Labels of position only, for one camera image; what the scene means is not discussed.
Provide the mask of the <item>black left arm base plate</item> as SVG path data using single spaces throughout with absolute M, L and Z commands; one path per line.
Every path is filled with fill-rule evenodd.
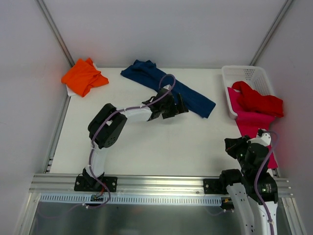
M 109 189 L 110 192 L 116 192 L 117 177 L 105 176 L 102 183 Z M 104 187 L 99 184 L 95 179 L 92 179 L 93 185 L 90 185 L 83 175 L 78 175 L 74 184 L 74 191 L 80 192 L 100 192 Z

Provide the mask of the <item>red t shirt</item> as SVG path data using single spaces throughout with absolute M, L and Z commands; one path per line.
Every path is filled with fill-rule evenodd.
M 237 102 L 246 112 L 257 112 L 277 118 L 284 116 L 283 100 L 273 95 L 261 95 L 244 81 L 235 82 L 232 89 L 239 91 Z

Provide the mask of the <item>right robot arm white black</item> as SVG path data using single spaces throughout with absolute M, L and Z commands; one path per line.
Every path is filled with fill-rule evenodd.
M 226 153 L 236 159 L 241 168 L 222 171 L 219 188 L 232 200 L 241 234 L 276 234 L 278 186 L 268 173 L 272 154 L 269 132 L 254 138 L 226 138 L 224 142 Z

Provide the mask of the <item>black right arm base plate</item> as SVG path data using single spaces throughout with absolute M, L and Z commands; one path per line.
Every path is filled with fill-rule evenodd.
M 228 194 L 225 183 L 220 179 L 203 179 L 204 194 Z

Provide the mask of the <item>blue printed t shirt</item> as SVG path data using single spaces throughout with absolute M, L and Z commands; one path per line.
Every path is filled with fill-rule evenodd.
M 120 74 L 156 92 L 160 87 L 173 84 L 173 78 L 158 69 L 157 65 L 150 60 L 145 62 L 135 60 L 132 65 L 122 70 Z M 202 118 L 208 118 L 216 106 L 215 102 L 178 80 L 176 80 L 172 89 L 172 94 L 174 96 L 181 94 L 188 110 Z

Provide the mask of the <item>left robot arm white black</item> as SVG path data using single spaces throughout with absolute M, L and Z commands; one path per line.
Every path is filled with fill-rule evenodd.
M 170 88 L 161 88 L 157 95 L 141 104 L 117 109 L 108 103 L 88 125 L 91 150 L 87 166 L 83 169 L 79 185 L 83 191 L 100 191 L 106 187 L 104 165 L 108 149 L 113 146 L 128 123 L 152 121 L 159 117 L 173 118 L 189 112 L 182 95 L 177 99 Z

